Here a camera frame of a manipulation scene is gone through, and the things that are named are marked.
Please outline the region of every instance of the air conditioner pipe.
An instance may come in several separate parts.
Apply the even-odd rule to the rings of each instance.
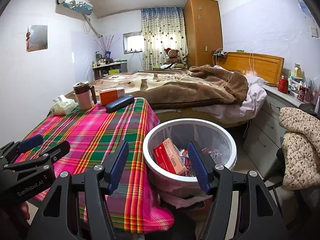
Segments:
[[[93,30],[94,34],[97,35],[98,38],[102,38],[102,35],[100,35],[95,28],[92,27],[91,23],[90,23],[90,18],[87,17],[87,15],[82,14],[83,17],[85,18],[85,20],[87,21],[87,23],[89,24],[89,26],[91,27],[91,29]]]

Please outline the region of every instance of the orange medicine box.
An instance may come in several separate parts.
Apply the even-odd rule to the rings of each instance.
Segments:
[[[100,102],[102,106],[105,106],[124,96],[125,93],[123,87],[105,89],[100,91]]]
[[[157,164],[164,170],[173,174],[182,174],[187,169],[179,158],[179,151],[171,139],[167,138],[153,150]]]

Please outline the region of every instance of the air conditioner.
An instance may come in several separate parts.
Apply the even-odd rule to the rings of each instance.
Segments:
[[[93,6],[89,0],[57,0],[57,4],[86,15],[92,14]]]

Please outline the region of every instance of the drawer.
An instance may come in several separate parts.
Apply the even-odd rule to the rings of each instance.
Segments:
[[[294,107],[294,105],[288,103],[287,101],[281,99],[280,97],[267,92],[267,98],[262,105],[262,109],[270,114],[273,118],[278,120],[279,111],[281,107]]]
[[[243,146],[254,165],[263,177],[277,160],[278,147],[255,124],[251,124]]]
[[[258,115],[252,119],[252,122],[258,126],[279,148],[281,148],[280,137],[284,135],[286,129],[279,125],[278,120],[262,109]]]

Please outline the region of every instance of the mug handle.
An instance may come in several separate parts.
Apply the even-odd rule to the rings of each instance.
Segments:
[[[94,89],[94,86],[89,86],[89,88],[91,90],[93,102],[96,104],[97,103],[96,90]]]

